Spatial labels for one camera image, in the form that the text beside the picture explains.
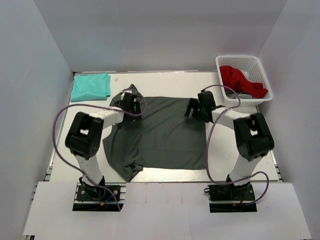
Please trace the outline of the white plastic basket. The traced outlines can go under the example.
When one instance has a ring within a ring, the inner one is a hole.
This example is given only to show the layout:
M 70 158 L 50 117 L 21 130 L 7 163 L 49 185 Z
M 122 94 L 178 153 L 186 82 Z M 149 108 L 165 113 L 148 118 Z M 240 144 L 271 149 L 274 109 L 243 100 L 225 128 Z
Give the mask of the white plastic basket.
M 241 98 L 241 107 L 256 107 L 273 99 L 273 92 L 260 60 L 253 55 L 218 55 L 215 58 L 220 85 L 223 84 L 221 66 L 230 66 L 240 70 L 251 83 L 261 83 L 268 90 L 263 98 Z

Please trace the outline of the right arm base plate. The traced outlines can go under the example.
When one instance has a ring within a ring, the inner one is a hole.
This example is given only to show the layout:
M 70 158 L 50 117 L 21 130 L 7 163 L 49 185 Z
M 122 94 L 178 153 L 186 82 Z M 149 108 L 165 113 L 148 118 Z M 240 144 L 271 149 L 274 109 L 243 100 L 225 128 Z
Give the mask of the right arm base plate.
M 257 212 L 254 202 L 256 197 L 251 183 L 244 186 L 211 184 L 203 191 L 208 195 L 210 213 Z

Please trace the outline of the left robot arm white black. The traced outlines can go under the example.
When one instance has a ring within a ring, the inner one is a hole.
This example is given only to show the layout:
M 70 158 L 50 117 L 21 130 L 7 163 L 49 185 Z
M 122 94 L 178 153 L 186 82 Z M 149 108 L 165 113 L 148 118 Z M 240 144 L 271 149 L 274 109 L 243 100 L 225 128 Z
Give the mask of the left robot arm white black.
M 75 156 L 82 172 L 80 184 L 88 189 L 94 199 L 105 196 L 105 179 L 102 175 L 96 154 L 100 148 L 103 130 L 124 121 L 142 119 L 137 90 L 127 88 L 120 92 L 120 100 L 108 109 L 87 114 L 77 112 L 65 139 L 65 146 Z

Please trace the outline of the folded teal t shirt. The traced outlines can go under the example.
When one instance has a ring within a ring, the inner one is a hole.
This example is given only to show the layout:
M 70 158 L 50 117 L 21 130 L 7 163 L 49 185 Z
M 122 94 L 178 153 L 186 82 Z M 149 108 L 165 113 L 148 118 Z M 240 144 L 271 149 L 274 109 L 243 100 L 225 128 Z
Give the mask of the folded teal t shirt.
M 70 101 L 107 100 L 111 95 L 110 81 L 107 73 L 75 75 Z

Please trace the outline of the red t shirt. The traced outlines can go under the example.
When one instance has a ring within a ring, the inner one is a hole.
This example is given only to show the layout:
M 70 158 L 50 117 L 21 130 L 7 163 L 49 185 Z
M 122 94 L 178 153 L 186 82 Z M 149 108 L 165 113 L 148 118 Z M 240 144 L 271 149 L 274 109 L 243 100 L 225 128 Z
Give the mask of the red t shirt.
M 223 85 L 231 88 L 235 92 L 244 92 L 257 99 L 263 99 L 268 93 L 268 90 L 264 88 L 262 83 L 250 82 L 237 68 L 224 65 L 220 66 L 219 70 Z

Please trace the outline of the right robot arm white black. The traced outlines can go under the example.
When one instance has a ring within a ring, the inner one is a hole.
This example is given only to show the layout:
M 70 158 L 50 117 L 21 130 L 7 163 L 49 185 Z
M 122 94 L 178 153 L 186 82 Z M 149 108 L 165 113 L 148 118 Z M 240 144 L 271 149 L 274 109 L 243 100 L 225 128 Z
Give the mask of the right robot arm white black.
M 257 164 L 268 155 L 275 142 L 260 112 L 242 113 L 223 105 L 216 105 L 210 91 L 201 91 L 198 98 L 190 98 L 184 116 L 204 123 L 221 124 L 234 131 L 238 157 L 227 175 L 226 195 L 236 200 L 244 193 Z

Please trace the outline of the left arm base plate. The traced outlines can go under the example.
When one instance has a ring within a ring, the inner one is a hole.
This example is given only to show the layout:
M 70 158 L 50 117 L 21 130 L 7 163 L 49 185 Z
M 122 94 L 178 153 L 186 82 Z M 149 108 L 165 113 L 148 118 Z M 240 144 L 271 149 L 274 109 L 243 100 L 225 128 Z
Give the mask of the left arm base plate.
M 115 196 L 120 209 L 125 203 L 126 185 L 112 183 L 107 185 Z M 111 193 L 103 189 L 102 193 L 97 193 L 86 189 L 80 183 L 77 183 L 73 207 L 74 212 L 119 212 L 119 208 Z

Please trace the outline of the light grey t shirt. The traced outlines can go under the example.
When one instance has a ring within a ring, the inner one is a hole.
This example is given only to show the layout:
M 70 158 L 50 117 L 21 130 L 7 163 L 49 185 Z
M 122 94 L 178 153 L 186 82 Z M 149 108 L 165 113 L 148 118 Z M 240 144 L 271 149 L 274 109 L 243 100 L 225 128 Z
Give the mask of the light grey t shirt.
M 250 100 L 250 99 L 256 99 L 255 97 L 253 97 L 252 95 L 250 94 L 247 94 L 245 92 L 231 92 L 231 91 L 227 91 L 226 92 L 226 96 L 229 98 L 229 99 L 237 99 L 237 98 L 240 98 L 240 99 L 246 99 L 246 100 Z

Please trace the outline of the dark grey t shirt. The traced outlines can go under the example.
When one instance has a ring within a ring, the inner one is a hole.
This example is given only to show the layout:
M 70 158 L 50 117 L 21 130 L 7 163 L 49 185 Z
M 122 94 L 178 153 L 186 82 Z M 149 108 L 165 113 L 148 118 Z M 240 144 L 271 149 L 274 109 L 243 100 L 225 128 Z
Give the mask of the dark grey t shirt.
M 206 168 L 206 125 L 186 118 L 188 98 L 146 97 L 141 120 L 112 126 L 103 139 L 106 159 L 125 181 L 144 168 Z

